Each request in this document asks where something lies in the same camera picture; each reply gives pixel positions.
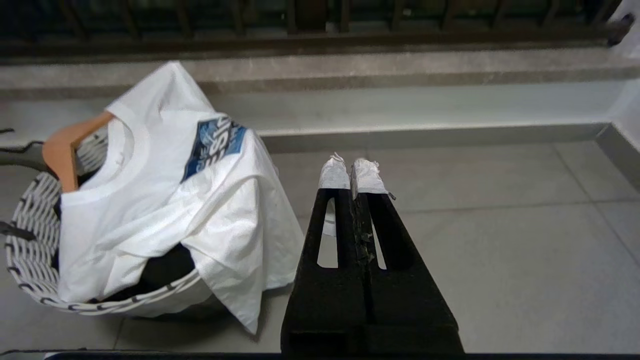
metal railing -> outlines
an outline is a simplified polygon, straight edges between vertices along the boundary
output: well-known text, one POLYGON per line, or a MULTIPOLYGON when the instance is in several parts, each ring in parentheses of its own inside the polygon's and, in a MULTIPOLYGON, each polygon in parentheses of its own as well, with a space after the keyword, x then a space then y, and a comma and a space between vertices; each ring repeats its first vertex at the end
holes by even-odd
POLYGON ((617 44, 620 0, 0 0, 0 61, 363 45, 617 44))

tile grout line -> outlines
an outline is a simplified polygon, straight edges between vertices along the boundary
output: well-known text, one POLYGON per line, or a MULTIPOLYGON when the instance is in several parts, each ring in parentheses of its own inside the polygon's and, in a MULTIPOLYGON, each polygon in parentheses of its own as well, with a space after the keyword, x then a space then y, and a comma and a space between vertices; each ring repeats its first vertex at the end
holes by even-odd
POLYGON ((575 182, 576 182, 576 184, 578 184, 578 187, 580 188, 580 190, 582 190, 582 192, 587 197, 587 199, 589 199, 589 202, 593 203, 593 199, 589 195, 589 192, 584 188, 584 185, 582 185, 582 183, 580 182, 580 179, 578 179, 578 177, 575 175, 575 172, 573 172, 573 170, 571 170, 571 167, 569 166, 569 164, 566 163, 566 161, 562 157, 562 154, 560 154, 560 151, 556 147, 556 143, 551 143, 551 148, 554 150, 554 153, 556 154, 556 156, 558 157, 558 159, 562 163, 564 169, 567 171, 567 173, 569 173, 569 176, 571 176, 572 179, 575 180, 575 182))
POLYGON ((589 195, 589 193, 587 192, 587 190, 584 188, 584 186, 582 185, 582 183, 580 182, 580 180, 578 179, 578 177, 575 175, 575 173, 573 172, 573 170, 571 170, 571 168, 569 167, 569 165, 566 163, 566 161, 564 160, 564 158, 562 157, 562 155, 560 155, 560 151, 558 151, 556 145, 554 143, 551 144, 551 146, 554 148, 554 151, 556 152, 556 155, 558 156, 558 158, 560 158, 560 161, 562 162, 562 164, 564 165, 565 169, 569 172, 569 174, 573 177, 574 180, 576 180, 576 182, 578 183, 578 186, 580 186, 580 189, 582 189, 582 191, 587 195, 587 198, 590 200, 589 203, 595 208, 596 212, 598 213, 598 215, 600 215, 600 218, 602 218, 602 220, 605 222, 605 224, 607 224, 607 227, 609 228, 609 230, 611 230, 611 232, 613 233, 613 235, 616 237, 616 239, 618 240, 618 242, 620 243, 620 245, 622 245, 622 247, 625 249, 625 251, 627 252, 627 254, 631 257, 631 259, 633 259, 634 263, 636 264, 636 266, 638 268, 640 268, 640 261, 638 261, 638 259, 635 257, 634 253, 631 251, 631 249, 627 246, 627 244, 624 242, 624 240, 622 240, 622 237, 620 236, 620 234, 618 234, 618 232, 616 231, 616 229, 613 227, 613 225, 610 223, 609 219, 607 219, 607 217, 604 215, 604 213, 602 212, 602 210, 600 209, 600 206, 598 206, 598 201, 595 201, 591 198, 591 196, 589 195))
POLYGON ((640 202, 640 199, 618 199, 618 200, 594 200, 594 204, 612 204, 622 202, 624 204, 633 204, 635 202, 640 202))
POLYGON ((364 147, 364 158, 371 161, 369 157, 369 133, 367 133, 367 145, 364 147))
POLYGON ((598 206, 597 203, 593 203, 593 207, 596 208, 596 211, 598 212, 598 214, 602 217, 605 224, 607 224, 609 229, 613 232, 613 235, 616 236, 616 239, 618 239, 618 241, 622 244, 622 247, 627 251, 627 254, 629 254, 629 256, 634 260, 634 262, 636 263, 636 266, 640 268, 640 261, 636 258, 636 256, 631 251, 629 246, 627 246, 627 243, 625 243, 625 241, 622 240, 622 236, 618 234, 616 228, 609 222, 609 219, 607 219, 607 217, 604 215, 604 213, 602 212, 602 209, 600 209, 600 206, 598 206))
MULTIPOLYGON (((424 209, 424 210, 413 210, 413 209, 397 209, 396 211, 400 215, 414 215, 414 214, 428 214, 428 213, 439 213, 439 212, 457 212, 457 211, 477 211, 477 210, 500 210, 500 209, 527 209, 527 208, 544 208, 547 206, 573 206, 573 205, 588 205, 593 202, 590 200, 585 201, 572 201, 572 202, 545 202, 542 204, 521 204, 521 205, 494 205, 494 206, 475 206, 469 208, 442 208, 442 209, 424 209)), ((311 213, 298 215, 296 214, 296 218, 307 218, 310 217, 311 213)))
POLYGON ((126 318, 122 318, 122 320, 120 321, 120 325, 118 325, 118 333, 116 334, 116 340, 113 342, 113 346, 111 347, 111 349, 115 350, 116 346, 118 346, 118 341, 120 340, 120 334, 122 333, 122 328, 124 327, 124 322, 125 322, 126 318))

tile floor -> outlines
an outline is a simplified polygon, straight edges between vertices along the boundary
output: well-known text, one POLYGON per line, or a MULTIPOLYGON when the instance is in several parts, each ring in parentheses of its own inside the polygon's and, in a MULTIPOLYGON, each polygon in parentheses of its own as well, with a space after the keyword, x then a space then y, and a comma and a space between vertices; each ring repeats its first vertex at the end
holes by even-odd
MULTIPOLYGON (((273 156, 304 228, 328 155, 273 156)), ((640 195, 594 142, 340 155, 380 162, 467 352, 640 352, 640 195)), ((34 174, 0 167, 3 219, 34 174)), ((323 246, 321 264, 333 256, 323 246)), ((252 337, 231 318, 185 325, 59 313, 0 274, 0 351, 279 350, 288 289, 266 293, 252 337)))

laundry basket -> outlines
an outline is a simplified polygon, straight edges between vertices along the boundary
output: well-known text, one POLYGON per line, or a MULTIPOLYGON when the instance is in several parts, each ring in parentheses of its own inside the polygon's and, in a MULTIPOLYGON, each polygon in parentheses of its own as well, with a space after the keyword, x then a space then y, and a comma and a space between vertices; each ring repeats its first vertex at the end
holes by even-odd
MULTIPOLYGON (((105 129, 85 139, 77 150, 79 175, 97 170, 103 164, 106 144, 105 129)), ((199 320, 226 311, 197 270, 156 291, 123 301, 85 304, 60 300, 56 291, 59 275, 51 264, 59 244, 60 219, 56 214, 56 203, 60 193, 60 183, 54 176, 48 172, 38 174, 13 214, 10 225, 17 230, 10 231, 6 237, 7 269, 18 287, 34 300, 82 315, 120 313, 155 318, 166 314, 159 318, 199 320)))

